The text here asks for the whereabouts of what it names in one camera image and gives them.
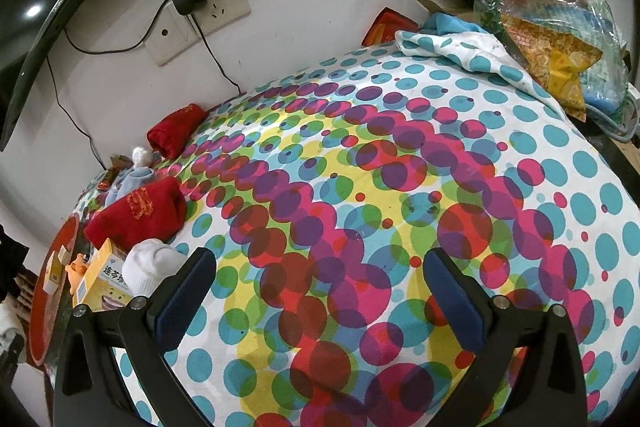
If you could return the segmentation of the polka dot tablecloth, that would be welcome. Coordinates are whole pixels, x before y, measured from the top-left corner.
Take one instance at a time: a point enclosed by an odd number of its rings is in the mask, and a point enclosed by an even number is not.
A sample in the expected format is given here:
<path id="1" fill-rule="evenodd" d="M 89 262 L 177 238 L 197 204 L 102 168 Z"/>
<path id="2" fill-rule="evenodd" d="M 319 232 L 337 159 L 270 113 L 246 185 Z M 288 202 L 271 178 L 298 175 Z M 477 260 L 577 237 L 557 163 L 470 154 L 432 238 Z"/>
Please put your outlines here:
<path id="1" fill-rule="evenodd" d="M 479 35 L 400 32 L 215 107 L 160 162 L 168 239 L 216 257 L 166 362 L 216 426 L 421 426 L 473 357 L 422 273 L 445 249 L 490 295 L 567 311 L 588 421 L 639 372 L 639 207 Z"/>

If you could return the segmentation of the red candy wrapper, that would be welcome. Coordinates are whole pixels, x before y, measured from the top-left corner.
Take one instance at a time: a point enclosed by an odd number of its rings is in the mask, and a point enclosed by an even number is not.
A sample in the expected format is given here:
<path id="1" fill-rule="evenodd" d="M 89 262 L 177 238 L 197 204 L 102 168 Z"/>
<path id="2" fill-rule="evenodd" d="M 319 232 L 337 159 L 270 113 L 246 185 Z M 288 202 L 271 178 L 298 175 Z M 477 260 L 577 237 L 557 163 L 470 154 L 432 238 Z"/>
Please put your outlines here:
<path id="1" fill-rule="evenodd" d="M 119 173 L 132 166 L 132 160 L 125 155 L 116 155 L 110 157 L 111 166 L 106 169 L 100 182 L 96 186 L 99 192 L 108 191 L 113 185 Z"/>

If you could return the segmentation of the plastic bag with snacks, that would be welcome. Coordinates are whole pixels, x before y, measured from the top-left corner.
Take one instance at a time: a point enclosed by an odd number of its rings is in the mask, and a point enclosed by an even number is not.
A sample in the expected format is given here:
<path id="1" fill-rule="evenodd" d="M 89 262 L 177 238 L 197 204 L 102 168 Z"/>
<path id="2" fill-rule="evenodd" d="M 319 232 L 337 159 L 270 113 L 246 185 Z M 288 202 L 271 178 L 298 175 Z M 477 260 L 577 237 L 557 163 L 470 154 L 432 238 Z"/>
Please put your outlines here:
<path id="1" fill-rule="evenodd" d="M 474 12 L 565 113 L 622 118 L 626 44 L 606 0 L 475 0 Z"/>

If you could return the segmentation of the light blue sock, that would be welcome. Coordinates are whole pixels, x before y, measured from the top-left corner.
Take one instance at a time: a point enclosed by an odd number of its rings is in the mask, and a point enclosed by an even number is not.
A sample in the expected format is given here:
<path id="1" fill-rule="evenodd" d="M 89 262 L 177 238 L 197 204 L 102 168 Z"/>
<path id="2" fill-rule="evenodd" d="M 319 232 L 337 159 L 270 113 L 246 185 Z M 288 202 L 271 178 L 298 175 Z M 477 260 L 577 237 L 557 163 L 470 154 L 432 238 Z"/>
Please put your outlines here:
<path id="1" fill-rule="evenodd" d="M 112 205 L 113 202 L 117 202 L 119 199 L 122 199 L 134 190 L 137 190 L 154 180 L 155 173 L 150 167 L 138 167 L 132 169 L 130 173 L 125 176 L 119 186 L 112 186 L 110 188 L 104 202 L 104 207 Z"/>

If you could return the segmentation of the red packet by wall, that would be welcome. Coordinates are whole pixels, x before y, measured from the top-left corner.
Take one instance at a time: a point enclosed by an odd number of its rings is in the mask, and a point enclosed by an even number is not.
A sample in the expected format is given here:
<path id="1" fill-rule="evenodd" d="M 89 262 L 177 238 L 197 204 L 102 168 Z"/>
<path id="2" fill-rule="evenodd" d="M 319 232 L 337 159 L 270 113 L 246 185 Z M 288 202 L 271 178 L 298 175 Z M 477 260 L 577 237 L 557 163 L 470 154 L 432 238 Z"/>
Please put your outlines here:
<path id="1" fill-rule="evenodd" d="M 395 40 L 397 31 L 416 32 L 418 29 L 419 25 L 414 20 L 410 20 L 409 17 L 395 10 L 384 8 L 375 17 L 361 44 L 363 46 L 375 46 L 376 44 L 391 42 Z"/>

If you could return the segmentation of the red sock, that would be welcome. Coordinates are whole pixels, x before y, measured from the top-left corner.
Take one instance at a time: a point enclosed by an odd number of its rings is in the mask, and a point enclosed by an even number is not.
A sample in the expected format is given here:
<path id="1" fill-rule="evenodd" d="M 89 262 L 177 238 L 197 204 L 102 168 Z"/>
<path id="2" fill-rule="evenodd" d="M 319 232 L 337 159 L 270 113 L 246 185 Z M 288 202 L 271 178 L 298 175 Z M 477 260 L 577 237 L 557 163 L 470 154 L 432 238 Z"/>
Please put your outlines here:
<path id="1" fill-rule="evenodd" d="M 167 115 L 148 132 L 152 150 L 167 159 L 176 159 L 186 147 L 191 134 L 205 120 L 207 112 L 198 104 L 191 103 Z"/>
<path id="2" fill-rule="evenodd" d="M 100 249 L 109 239 L 123 251 L 145 239 L 166 241 L 186 221 L 186 199 L 172 176 L 137 188 L 96 213 L 85 227 L 85 236 Z"/>

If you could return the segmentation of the white yellow box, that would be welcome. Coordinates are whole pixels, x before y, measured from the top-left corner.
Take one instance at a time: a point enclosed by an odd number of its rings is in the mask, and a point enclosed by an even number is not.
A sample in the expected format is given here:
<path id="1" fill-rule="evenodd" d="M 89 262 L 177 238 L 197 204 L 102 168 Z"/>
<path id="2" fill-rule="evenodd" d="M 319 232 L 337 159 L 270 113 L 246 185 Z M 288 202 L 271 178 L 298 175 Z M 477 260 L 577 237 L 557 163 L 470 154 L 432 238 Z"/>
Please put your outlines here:
<path id="1" fill-rule="evenodd" d="M 50 254 L 46 271 L 44 271 L 42 289 L 48 295 L 53 295 L 64 284 L 65 265 L 70 261 L 70 252 L 62 245 Z"/>

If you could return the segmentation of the orange plush toy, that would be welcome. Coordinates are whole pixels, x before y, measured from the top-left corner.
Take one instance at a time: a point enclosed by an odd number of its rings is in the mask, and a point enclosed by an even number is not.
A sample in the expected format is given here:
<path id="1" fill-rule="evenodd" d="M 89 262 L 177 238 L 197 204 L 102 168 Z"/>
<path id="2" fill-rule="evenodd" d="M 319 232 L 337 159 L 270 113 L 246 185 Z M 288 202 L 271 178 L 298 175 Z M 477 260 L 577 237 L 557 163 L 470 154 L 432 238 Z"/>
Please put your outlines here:
<path id="1" fill-rule="evenodd" d="M 65 272 L 67 274 L 67 280 L 70 282 L 70 295 L 75 295 L 78 286 L 84 278 L 89 263 L 85 259 L 84 254 L 78 254 L 76 258 L 68 265 L 65 265 Z"/>

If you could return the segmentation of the red rolled sock back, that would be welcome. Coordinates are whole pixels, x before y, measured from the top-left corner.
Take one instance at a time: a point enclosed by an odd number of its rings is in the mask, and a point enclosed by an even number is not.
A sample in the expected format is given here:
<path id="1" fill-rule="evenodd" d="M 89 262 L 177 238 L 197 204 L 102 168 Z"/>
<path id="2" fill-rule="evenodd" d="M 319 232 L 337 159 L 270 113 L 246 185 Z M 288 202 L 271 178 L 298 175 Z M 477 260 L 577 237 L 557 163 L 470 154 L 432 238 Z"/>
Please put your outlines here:
<path id="1" fill-rule="evenodd" d="M 176 159 L 186 147 L 191 134 L 205 120 L 207 112 L 198 104 L 191 103 L 167 115 L 148 132 L 152 150 L 167 159 Z"/>

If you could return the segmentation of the small white sock ball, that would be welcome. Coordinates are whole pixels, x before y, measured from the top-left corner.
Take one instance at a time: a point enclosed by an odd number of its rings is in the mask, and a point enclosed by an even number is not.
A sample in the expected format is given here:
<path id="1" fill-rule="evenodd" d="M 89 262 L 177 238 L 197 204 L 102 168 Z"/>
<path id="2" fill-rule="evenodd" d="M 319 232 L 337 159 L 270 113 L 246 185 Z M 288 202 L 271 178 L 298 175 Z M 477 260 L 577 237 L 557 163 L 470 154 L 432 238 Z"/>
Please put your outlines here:
<path id="1" fill-rule="evenodd" d="M 136 146 L 131 153 L 134 168 L 150 167 L 153 162 L 153 154 L 143 146 Z"/>

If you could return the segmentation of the white wall socket plate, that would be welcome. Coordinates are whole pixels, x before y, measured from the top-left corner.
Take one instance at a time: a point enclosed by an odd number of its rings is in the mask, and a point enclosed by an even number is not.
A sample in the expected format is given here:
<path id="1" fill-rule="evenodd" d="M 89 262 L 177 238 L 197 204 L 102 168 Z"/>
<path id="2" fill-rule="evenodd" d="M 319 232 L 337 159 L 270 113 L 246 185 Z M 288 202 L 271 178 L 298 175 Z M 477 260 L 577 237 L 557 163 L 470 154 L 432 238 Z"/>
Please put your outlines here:
<path id="1" fill-rule="evenodd" d="M 201 40 L 199 29 L 208 36 L 250 15 L 247 0 L 206 0 L 191 15 L 180 15 L 172 2 L 161 11 L 144 47 L 157 66 L 164 66 Z"/>

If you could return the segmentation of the red sock front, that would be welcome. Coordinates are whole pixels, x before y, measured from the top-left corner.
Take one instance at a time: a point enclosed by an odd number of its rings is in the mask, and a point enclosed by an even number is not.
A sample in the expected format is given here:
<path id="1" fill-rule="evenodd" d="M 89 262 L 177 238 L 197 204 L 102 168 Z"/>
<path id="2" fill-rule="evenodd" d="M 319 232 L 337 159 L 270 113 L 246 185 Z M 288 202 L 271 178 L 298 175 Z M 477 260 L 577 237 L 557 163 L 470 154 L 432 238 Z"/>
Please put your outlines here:
<path id="1" fill-rule="evenodd" d="M 186 221 L 186 199 L 172 176 L 137 188 L 96 213 L 85 227 L 85 236 L 100 249 L 109 239 L 123 251 L 145 239 L 166 241 Z"/>

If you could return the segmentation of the yellow cartoon medicine box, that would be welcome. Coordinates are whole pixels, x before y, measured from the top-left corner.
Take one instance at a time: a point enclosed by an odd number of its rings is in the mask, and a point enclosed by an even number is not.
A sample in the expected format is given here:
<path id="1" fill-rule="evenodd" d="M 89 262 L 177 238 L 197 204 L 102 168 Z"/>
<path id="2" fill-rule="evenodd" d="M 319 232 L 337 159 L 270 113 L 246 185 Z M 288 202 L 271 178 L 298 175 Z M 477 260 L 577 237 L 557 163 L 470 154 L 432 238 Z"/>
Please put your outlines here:
<path id="1" fill-rule="evenodd" d="M 94 252 L 87 271 L 73 295 L 73 306 L 87 305 L 93 312 L 113 311 L 132 298 L 122 277 L 125 251 L 107 239 Z"/>

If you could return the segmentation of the white sock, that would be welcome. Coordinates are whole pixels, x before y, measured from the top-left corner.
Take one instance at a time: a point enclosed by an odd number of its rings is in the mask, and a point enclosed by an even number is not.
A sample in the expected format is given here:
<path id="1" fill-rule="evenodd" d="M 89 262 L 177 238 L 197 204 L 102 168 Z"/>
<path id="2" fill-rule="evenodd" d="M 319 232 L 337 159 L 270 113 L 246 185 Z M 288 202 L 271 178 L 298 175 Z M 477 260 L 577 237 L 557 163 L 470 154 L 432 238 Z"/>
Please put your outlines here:
<path id="1" fill-rule="evenodd" d="M 174 247 L 159 239 L 145 239 L 130 249 L 122 264 L 122 278 L 132 297 L 150 297 L 184 262 L 186 256 Z"/>

